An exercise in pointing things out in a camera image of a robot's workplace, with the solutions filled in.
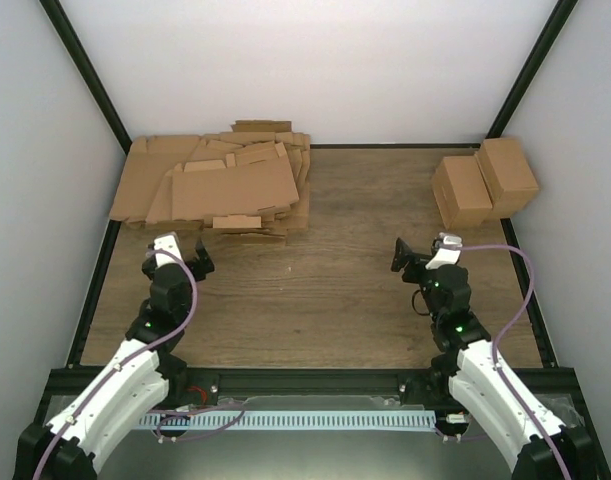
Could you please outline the brown cardboard box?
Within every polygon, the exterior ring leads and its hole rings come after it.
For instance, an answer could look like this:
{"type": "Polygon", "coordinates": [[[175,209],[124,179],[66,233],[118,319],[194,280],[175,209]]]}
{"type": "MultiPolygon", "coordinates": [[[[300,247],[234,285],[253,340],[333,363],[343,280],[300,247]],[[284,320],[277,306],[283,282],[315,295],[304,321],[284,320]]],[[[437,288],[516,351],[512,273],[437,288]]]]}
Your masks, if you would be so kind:
{"type": "Polygon", "coordinates": [[[492,203],[476,158],[446,156],[432,179],[432,191],[444,227],[450,230],[480,226],[492,203]]]}

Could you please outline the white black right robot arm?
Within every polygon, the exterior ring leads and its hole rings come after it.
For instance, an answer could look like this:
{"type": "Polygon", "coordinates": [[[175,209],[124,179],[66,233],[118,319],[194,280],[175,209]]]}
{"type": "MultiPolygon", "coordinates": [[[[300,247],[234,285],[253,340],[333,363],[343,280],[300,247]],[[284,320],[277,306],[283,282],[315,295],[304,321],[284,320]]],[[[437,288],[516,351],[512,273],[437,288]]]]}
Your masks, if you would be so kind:
{"type": "Polygon", "coordinates": [[[459,264],[464,249],[460,237],[446,233],[428,254],[395,242],[391,269],[416,286],[440,351],[430,367],[430,393],[443,403],[455,400],[474,417],[512,478],[597,478],[586,428],[567,425],[527,388],[473,312],[469,273],[459,264]]]}

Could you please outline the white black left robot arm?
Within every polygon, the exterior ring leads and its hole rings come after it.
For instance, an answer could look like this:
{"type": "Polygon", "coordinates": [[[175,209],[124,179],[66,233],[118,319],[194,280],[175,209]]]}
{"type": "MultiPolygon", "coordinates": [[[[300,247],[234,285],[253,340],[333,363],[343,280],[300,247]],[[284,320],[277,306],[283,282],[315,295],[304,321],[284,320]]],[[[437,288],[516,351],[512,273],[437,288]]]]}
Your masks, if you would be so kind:
{"type": "Polygon", "coordinates": [[[176,233],[154,239],[142,264],[149,296],[124,340],[76,399],[46,424],[21,433],[14,478],[95,479],[144,415],[188,395],[187,365],[172,351],[196,313],[198,282],[214,270],[203,243],[185,260],[176,233]]]}

